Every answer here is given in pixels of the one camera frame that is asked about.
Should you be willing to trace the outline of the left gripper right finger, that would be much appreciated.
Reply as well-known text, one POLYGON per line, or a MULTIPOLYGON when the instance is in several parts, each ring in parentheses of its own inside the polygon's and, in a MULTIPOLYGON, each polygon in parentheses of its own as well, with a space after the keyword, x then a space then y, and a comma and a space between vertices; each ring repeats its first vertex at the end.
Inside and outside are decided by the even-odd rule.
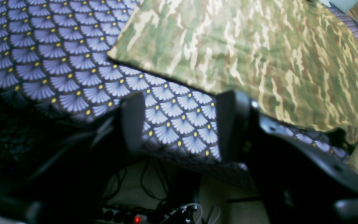
POLYGON ((244 163, 260 191, 358 197, 358 174, 311 144, 285 134, 240 91, 216 96, 218 145, 224 163, 244 163))

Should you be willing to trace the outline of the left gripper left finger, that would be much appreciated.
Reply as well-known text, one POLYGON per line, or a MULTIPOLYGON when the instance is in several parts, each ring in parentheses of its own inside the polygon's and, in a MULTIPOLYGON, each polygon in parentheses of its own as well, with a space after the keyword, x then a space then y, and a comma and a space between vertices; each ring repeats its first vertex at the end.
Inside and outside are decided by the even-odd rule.
POLYGON ((140 152, 144 96, 125 97, 90 123, 56 123, 23 160, 28 183, 102 184, 140 152))

